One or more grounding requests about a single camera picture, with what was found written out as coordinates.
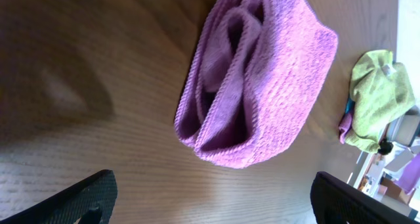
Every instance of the pink towel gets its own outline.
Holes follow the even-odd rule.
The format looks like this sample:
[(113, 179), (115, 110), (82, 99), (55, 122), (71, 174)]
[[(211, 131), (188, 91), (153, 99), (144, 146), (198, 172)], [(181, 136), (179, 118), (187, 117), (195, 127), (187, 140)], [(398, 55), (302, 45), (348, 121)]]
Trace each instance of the pink towel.
[(341, 122), (339, 124), (340, 142), (342, 144), (345, 143), (346, 135), (350, 131), (350, 128), (352, 127), (353, 114), (354, 114), (354, 109), (351, 109), (343, 116), (343, 119), (341, 119)]
[(180, 141), (202, 160), (231, 168), (283, 152), (336, 50), (336, 34), (305, 0), (217, 0), (175, 116)]

